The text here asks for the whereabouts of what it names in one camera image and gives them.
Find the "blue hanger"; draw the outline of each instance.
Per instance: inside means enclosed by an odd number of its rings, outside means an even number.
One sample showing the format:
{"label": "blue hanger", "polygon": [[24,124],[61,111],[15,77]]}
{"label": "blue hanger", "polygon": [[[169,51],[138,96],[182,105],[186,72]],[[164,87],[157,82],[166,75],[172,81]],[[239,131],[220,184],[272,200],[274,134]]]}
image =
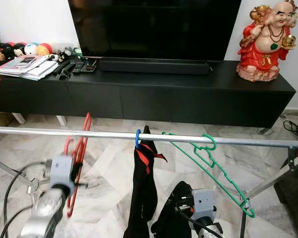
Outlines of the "blue hanger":
{"label": "blue hanger", "polygon": [[138,143],[138,140],[139,140],[139,134],[141,133],[141,130],[137,130],[136,131],[136,148],[137,149],[140,149],[140,146],[139,146],[139,143]]}

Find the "marble floor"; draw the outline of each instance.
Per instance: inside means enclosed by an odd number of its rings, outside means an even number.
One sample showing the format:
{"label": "marble floor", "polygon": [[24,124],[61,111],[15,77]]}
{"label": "marble floor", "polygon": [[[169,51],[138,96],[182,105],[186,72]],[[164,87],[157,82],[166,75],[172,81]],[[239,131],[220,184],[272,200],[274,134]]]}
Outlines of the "marble floor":
{"label": "marble floor", "polygon": [[[298,117],[289,115],[286,117],[298,120]],[[265,135],[258,134],[259,128],[251,127],[99,118],[93,119],[92,130],[136,132],[138,128],[142,130],[147,124],[151,132],[156,134],[169,131],[181,135],[208,133],[220,137],[297,140],[296,136],[283,129],[284,119],[285,117],[278,118]],[[29,115],[25,124],[19,125],[13,121],[9,126],[81,129],[83,118],[68,117],[67,120],[68,124],[61,126],[54,116]],[[52,159],[54,155],[62,152],[65,140],[66,138],[62,136],[1,135],[0,161],[11,168],[19,169],[29,162]],[[149,226],[157,220],[176,184],[184,180],[194,189],[205,188],[214,191],[214,203],[218,209],[217,221],[223,227],[223,236],[238,237],[240,208],[216,187],[206,173],[173,145],[168,142],[155,144],[158,152],[164,154],[168,163],[156,159],[154,164],[158,205]],[[179,145],[192,152],[190,145],[184,143]],[[134,141],[131,140],[98,138],[88,140],[80,180],[82,183],[88,183],[88,187],[78,189],[73,215],[70,219],[63,216],[55,232],[56,238],[122,238],[127,227],[133,187],[134,146]],[[213,152],[213,157],[226,169],[228,175],[246,191],[278,171],[286,156],[286,149],[253,146],[218,145]],[[214,170],[212,173],[231,189],[219,170]],[[41,178],[42,168],[28,169],[26,175],[29,178]],[[10,181],[11,176],[0,170],[0,233],[3,229],[3,198]],[[29,204],[31,197],[26,194],[26,186],[17,180],[8,200],[8,217]],[[252,199],[251,204],[257,216],[254,219],[247,218],[246,238],[296,237],[287,208],[279,202],[272,187]],[[22,213],[11,224],[10,238],[17,237],[29,214],[30,211]]]}

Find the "statue base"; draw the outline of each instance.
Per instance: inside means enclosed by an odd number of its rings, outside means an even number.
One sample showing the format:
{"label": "statue base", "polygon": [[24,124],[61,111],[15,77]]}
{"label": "statue base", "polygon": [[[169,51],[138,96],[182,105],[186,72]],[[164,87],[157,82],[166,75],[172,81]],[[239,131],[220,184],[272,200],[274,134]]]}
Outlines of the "statue base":
{"label": "statue base", "polygon": [[242,66],[239,63],[237,65],[236,72],[241,78],[251,82],[269,82],[277,78],[279,68],[274,66],[270,70],[260,70],[254,66]]}

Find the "stack of papers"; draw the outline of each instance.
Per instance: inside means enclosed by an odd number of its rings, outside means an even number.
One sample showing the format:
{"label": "stack of papers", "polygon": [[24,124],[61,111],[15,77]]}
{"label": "stack of papers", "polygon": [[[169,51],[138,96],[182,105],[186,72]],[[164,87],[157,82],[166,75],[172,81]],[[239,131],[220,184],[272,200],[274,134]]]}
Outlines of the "stack of papers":
{"label": "stack of papers", "polygon": [[35,56],[36,60],[33,61],[28,67],[17,67],[16,65],[25,57],[28,56],[20,56],[9,61],[8,63],[5,63],[4,65],[1,65],[0,74],[37,81],[53,72],[59,66],[56,61],[47,61],[48,56]]}

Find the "black tv cabinet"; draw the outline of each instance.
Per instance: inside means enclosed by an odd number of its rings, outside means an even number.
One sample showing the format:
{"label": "black tv cabinet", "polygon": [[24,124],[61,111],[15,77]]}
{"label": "black tv cabinet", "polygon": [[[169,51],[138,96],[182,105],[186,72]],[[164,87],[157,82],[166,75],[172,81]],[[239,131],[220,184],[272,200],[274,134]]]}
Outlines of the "black tv cabinet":
{"label": "black tv cabinet", "polygon": [[0,112],[271,127],[295,89],[279,75],[252,83],[237,61],[207,75],[105,72],[40,81],[0,76]]}

